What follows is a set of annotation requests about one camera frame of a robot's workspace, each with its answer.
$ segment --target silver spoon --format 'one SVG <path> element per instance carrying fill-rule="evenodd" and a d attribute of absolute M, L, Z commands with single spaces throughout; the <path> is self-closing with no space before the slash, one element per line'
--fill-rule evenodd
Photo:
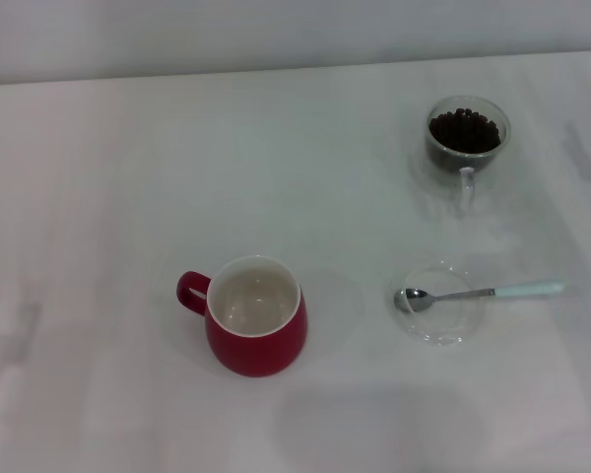
<path fill-rule="evenodd" d="M 420 312 L 430 308 L 438 301 L 451 301 L 455 299 L 484 298 L 493 296 L 497 298 L 525 298 L 534 296 L 551 296 L 564 291 L 564 283 L 561 281 L 543 281 L 538 283 L 518 284 L 516 286 L 505 286 L 503 288 L 478 289 L 465 293 L 446 294 L 444 296 L 432 296 L 421 289 L 407 288 L 407 302 L 414 312 Z M 404 312 L 409 312 L 403 297 L 403 290 L 394 294 L 394 306 Z"/>

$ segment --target glass saucer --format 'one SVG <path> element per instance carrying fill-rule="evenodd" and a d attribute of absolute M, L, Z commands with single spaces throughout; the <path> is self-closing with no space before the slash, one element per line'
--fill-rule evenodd
<path fill-rule="evenodd" d="M 442 296 L 480 289 L 479 285 L 474 284 L 472 276 L 461 264 L 446 260 L 434 261 L 393 281 L 388 303 L 401 326 L 409 333 L 436 345 L 459 343 L 468 338 L 484 318 L 486 298 L 441 301 L 425 310 L 414 312 L 407 302 L 406 290 L 422 289 L 432 296 Z M 394 305 L 394 295 L 398 291 L 402 291 L 397 297 L 402 298 L 402 304 L 408 311 Z"/>

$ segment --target coffee bean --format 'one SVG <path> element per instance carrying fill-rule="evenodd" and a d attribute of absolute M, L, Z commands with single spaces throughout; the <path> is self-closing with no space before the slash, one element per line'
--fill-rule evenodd
<path fill-rule="evenodd" d="M 496 123 L 470 108 L 442 113 L 428 127 L 436 141 L 461 153 L 485 153 L 501 142 Z"/>

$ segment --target mug handle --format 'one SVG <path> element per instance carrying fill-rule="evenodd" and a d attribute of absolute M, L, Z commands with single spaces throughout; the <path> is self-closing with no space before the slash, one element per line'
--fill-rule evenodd
<path fill-rule="evenodd" d="M 471 210 L 475 197 L 475 170 L 473 168 L 460 169 L 460 181 L 462 195 L 460 196 L 459 210 L 465 214 Z"/>
<path fill-rule="evenodd" d="M 190 308 L 193 312 L 204 315 L 206 312 L 206 300 L 193 294 L 191 290 L 206 295 L 208 294 L 209 285 L 209 277 L 189 271 L 179 278 L 179 282 L 177 283 L 177 299 L 186 308 Z"/>

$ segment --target spoon handle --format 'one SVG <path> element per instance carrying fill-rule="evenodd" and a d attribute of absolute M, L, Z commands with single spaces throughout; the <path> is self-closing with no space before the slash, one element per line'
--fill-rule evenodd
<path fill-rule="evenodd" d="M 542 281 L 539 283 L 518 284 L 496 288 L 494 295 L 498 298 L 525 298 L 531 296 L 551 296 L 564 291 L 562 281 Z"/>
<path fill-rule="evenodd" d="M 484 298 L 494 296 L 494 289 L 478 289 L 477 291 L 466 291 L 464 293 L 446 294 L 435 298 L 437 301 L 450 301 L 452 299 Z"/>
<path fill-rule="evenodd" d="M 495 296 L 498 298 L 526 298 L 533 296 L 551 296 L 564 291 L 564 283 L 561 281 L 541 281 L 538 283 L 517 284 L 495 289 L 479 289 L 465 293 L 453 293 L 438 296 L 437 301 L 450 301 L 453 299 L 484 298 Z"/>

